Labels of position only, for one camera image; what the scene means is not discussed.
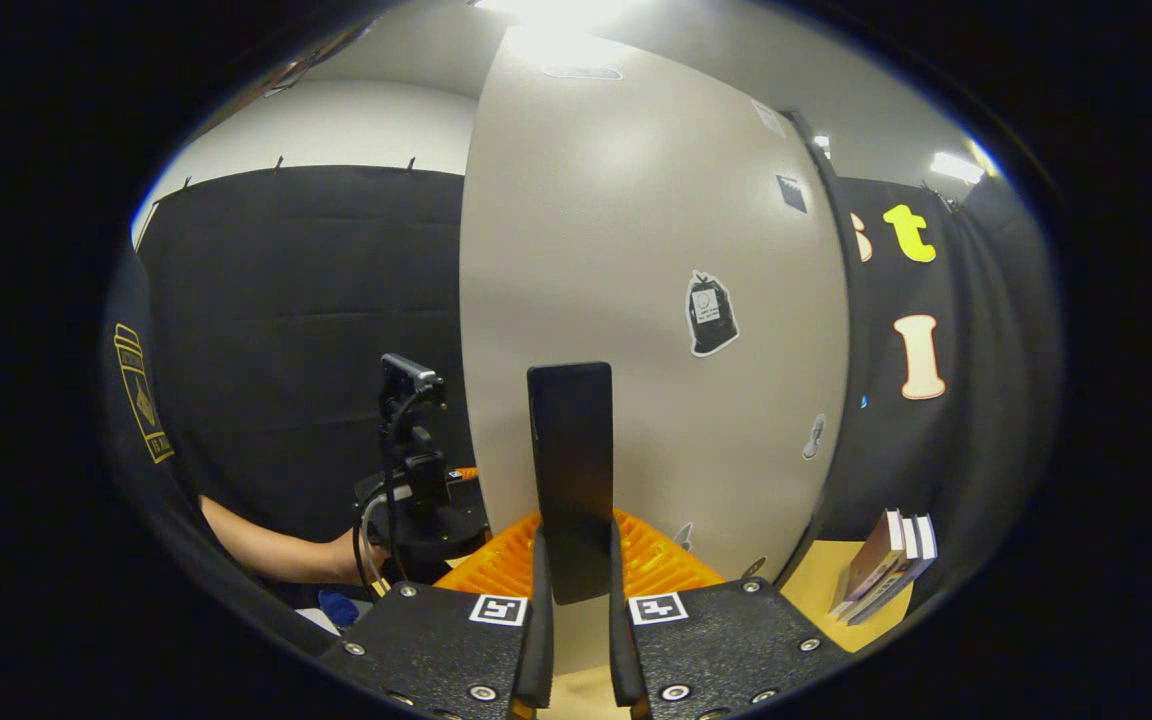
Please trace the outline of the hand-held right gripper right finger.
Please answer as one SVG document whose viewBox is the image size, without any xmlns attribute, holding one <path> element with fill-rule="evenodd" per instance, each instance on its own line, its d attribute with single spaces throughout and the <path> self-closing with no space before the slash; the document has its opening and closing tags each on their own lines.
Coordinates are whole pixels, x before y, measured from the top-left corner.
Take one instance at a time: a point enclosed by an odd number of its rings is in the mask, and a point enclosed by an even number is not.
<svg viewBox="0 0 1152 720">
<path fill-rule="evenodd" d="M 634 719 L 745 719 L 852 657 L 768 579 L 726 582 L 620 510 L 609 598 L 612 692 Z"/>
</svg>

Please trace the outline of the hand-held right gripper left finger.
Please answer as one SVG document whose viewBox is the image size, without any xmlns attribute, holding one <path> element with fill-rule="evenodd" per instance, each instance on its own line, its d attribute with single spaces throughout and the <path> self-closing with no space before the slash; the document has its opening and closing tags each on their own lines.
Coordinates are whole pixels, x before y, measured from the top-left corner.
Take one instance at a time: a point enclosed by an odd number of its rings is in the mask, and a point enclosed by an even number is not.
<svg viewBox="0 0 1152 720">
<path fill-rule="evenodd" d="M 433 585 L 397 583 L 321 655 L 417 719 L 535 719 L 550 707 L 554 621 L 539 511 Z"/>
</svg>

